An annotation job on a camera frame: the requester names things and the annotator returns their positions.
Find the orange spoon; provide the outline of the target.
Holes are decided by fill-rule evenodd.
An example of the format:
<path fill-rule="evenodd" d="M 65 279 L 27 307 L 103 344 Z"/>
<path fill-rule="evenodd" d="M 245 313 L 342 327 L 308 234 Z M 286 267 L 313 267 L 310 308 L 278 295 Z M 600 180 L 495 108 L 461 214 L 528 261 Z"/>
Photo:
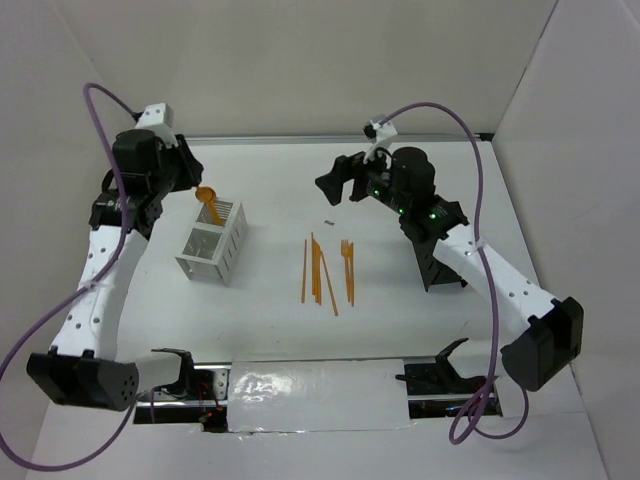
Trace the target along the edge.
<path fill-rule="evenodd" d="M 211 187 L 198 186 L 195 191 L 195 197 L 206 206 L 214 225 L 223 226 L 225 224 L 216 208 L 217 194 Z"/>

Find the orange fork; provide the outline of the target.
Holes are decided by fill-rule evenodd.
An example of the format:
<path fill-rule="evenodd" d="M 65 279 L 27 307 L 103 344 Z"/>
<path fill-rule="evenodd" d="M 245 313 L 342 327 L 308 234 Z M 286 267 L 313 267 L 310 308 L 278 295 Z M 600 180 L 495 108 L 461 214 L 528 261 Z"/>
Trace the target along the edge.
<path fill-rule="evenodd" d="M 347 241 L 347 270 L 348 270 L 348 301 L 355 305 L 355 280 L 354 280 L 354 245 Z"/>
<path fill-rule="evenodd" d="M 346 287 L 346 295 L 347 302 L 351 303 L 352 301 L 352 282 L 351 282 L 351 267 L 350 267 L 350 242 L 346 239 L 340 242 L 341 255 L 343 257 L 344 262 L 344 273 L 345 273 L 345 287 Z"/>

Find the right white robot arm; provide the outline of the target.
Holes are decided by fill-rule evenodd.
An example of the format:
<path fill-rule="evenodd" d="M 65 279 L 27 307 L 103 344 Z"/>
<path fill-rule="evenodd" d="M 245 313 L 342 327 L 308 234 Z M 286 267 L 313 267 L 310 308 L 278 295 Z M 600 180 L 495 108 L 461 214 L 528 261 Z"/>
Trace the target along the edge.
<path fill-rule="evenodd" d="M 517 385 L 537 392 L 579 355 L 581 304 L 572 297 L 559 300 L 536 286 L 477 239 L 460 203 L 437 194 L 435 168 L 423 150 L 378 150 L 373 159 L 362 152 L 339 156 L 332 169 L 315 180 L 333 206 L 341 203 L 347 182 L 353 184 L 350 201 L 370 197 L 398 214 L 425 288 L 469 285 L 498 304 L 500 320 L 516 336 L 500 353 L 506 373 Z"/>

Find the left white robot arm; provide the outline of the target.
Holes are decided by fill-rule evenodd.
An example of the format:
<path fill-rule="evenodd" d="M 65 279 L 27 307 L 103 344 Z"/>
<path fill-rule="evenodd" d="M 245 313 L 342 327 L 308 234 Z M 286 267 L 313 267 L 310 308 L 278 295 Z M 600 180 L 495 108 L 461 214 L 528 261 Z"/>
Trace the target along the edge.
<path fill-rule="evenodd" d="M 58 405 L 126 410 L 143 391 L 138 367 L 117 361 L 117 334 L 137 264 L 146 250 L 162 201 L 202 181 L 203 165 L 178 134 L 173 146 L 153 131 L 117 135 L 115 168 L 105 175 L 89 219 L 89 250 L 81 296 L 45 353 L 33 353 L 26 371 Z"/>

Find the orange chopstick left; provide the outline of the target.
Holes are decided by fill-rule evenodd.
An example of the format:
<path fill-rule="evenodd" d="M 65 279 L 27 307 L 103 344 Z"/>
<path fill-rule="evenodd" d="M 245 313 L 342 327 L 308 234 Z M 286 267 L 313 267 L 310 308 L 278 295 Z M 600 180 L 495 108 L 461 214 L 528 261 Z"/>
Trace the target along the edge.
<path fill-rule="evenodd" d="M 306 301 L 306 279 L 307 279 L 307 254 L 308 254 L 308 243 L 307 239 L 304 240 L 304 249 L 303 249 L 303 267 L 302 267 L 302 280 L 301 280 L 301 303 L 305 303 Z"/>

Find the orange chopstick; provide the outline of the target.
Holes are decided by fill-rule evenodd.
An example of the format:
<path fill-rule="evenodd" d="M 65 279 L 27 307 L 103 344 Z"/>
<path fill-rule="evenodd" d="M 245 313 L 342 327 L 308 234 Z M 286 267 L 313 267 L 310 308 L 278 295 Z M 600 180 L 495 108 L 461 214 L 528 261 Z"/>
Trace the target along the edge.
<path fill-rule="evenodd" d="M 334 290 L 333 290 L 333 286 L 332 286 L 332 282 L 331 282 L 331 278 L 330 278 L 330 274 L 329 274 L 329 270 L 328 270 L 328 266 L 327 266 L 327 262 L 326 262 L 324 253 L 321 253 L 321 261 L 322 261 L 324 274 L 325 274 L 326 282 L 327 282 L 328 289 L 329 289 L 329 296 L 330 296 L 330 300 L 331 300 L 333 313 L 334 313 L 334 316 L 338 317 L 339 316 L 339 310 L 338 310 L 338 306 L 337 306 L 337 302 L 336 302 L 336 298 L 335 298 L 335 294 L 334 294 Z"/>
<path fill-rule="evenodd" d="M 314 233 L 311 233 L 311 292 L 314 299 L 316 298 L 316 247 L 315 247 L 315 236 Z"/>
<path fill-rule="evenodd" d="M 301 280 L 301 303 L 305 303 L 306 301 L 306 279 L 307 279 L 307 254 L 308 254 L 308 243 L 307 239 L 304 240 L 304 249 L 303 249 L 303 267 L 302 267 L 302 280 Z"/>

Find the orange chopstick middle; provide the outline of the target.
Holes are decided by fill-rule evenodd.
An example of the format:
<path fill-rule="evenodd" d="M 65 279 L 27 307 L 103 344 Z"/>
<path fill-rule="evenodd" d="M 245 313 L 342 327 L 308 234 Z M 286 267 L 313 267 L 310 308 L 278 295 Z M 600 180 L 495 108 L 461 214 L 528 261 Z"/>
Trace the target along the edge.
<path fill-rule="evenodd" d="M 315 247 L 315 236 L 314 233 L 311 233 L 311 292 L 314 299 L 316 298 L 316 247 Z"/>

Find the white utensil container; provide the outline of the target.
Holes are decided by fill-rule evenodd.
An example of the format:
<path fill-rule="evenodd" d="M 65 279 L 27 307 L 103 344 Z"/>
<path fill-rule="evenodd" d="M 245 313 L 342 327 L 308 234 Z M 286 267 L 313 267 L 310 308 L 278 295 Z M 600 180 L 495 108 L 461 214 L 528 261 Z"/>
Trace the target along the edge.
<path fill-rule="evenodd" d="M 219 199 L 216 210 L 224 224 L 216 225 L 202 204 L 176 261 L 189 280 L 229 286 L 248 233 L 244 206 Z"/>

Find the orange chopstick right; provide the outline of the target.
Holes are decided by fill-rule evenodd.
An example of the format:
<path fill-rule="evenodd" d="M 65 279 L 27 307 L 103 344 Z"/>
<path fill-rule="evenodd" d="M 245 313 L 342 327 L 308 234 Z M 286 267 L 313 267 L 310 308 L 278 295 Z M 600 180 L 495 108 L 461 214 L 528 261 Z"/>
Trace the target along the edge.
<path fill-rule="evenodd" d="M 336 298 L 335 298 L 335 294 L 334 294 L 334 290 L 333 290 L 333 286 L 332 286 L 332 282 L 331 282 L 331 278 L 330 278 L 330 274 L 329 274 L 329 270 L 328 270 L 328 266 L 327 266 L 327 262 L 326 262 L 324 253 L 321 253 L 321 261 L 322 261 L 324 274 L 325 274 L 326 282 L 327 282 L 328 289 L 329 289 L 329 296 L 330 296 L 330 300 L 331 300 L 333 313 L 334 313 L 334 316 L 338 317 L 339 316 L 339 310 L 338 310 L 338 306 L 337 306 L 337 302 L 336 302 Z"/>

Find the black utensil container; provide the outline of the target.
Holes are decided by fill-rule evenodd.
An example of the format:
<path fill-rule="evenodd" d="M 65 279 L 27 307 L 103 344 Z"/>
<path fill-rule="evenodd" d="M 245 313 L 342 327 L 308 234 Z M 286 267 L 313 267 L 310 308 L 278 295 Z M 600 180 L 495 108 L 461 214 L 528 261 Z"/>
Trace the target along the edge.
<path fill-rule="evenodd" d="M 449 266 L 435 258 L 435 246 L 439 240 L 440 238 L 435 236 L 423 242 L 412 243 L 424 290 L 428 292 L 434 285 L 448 284 L 459 284 L 464 288 L 467 282 Z"/>

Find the white tape sheet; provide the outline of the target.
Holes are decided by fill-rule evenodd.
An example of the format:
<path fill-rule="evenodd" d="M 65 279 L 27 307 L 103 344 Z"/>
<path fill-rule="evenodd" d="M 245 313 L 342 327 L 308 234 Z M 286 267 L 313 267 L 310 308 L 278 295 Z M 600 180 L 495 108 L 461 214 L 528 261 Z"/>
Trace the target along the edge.
<path fill-rule="evenodd" d="M 385 431 L 410 424 L 400 359 L 238 362 L 228 429 L 238 433 Z"/>

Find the aluminium rail at back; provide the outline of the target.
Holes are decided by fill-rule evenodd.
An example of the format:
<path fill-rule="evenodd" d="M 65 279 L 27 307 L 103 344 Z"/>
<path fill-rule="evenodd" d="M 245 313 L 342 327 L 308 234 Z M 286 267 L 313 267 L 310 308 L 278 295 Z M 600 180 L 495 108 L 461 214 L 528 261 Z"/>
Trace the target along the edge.
<path fill-rule="evenodd" d="M 267 135 L 267 136 L 187 136 L 193 145 L 291 145 L 291 144 L 354 144 L 370 141 L 359 135 Z M 462 142 L 464 134 L 399 134 L 393 141 L 400 143 Z"/>

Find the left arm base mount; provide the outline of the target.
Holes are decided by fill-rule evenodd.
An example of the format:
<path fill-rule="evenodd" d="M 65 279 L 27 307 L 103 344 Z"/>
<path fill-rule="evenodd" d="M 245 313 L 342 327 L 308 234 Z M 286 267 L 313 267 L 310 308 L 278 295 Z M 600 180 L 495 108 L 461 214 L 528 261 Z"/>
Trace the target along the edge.
<path fill-rule="evenodd" d="M 136 404 L 135 425 L 188 425 L 204 432 L 226 433 L 230 364 L 196 364 L 194 382 L 185 393 L 156 387 Z"/>

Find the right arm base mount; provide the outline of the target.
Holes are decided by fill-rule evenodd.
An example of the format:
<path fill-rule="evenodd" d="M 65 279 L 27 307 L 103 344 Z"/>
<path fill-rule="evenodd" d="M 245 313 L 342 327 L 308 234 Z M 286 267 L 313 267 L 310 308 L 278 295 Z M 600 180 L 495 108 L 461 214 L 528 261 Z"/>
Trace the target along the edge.
<path fill-rule="evenodd" d="M 449 361 L 450 355 L 467 341 L 455 340 L 430 362 L 409 360 L 404 363 L 404 371 L 395 375 L 405 385 L 410 419 L 455 417 L 485 384 L 484 376 L 463 377 Z"/>

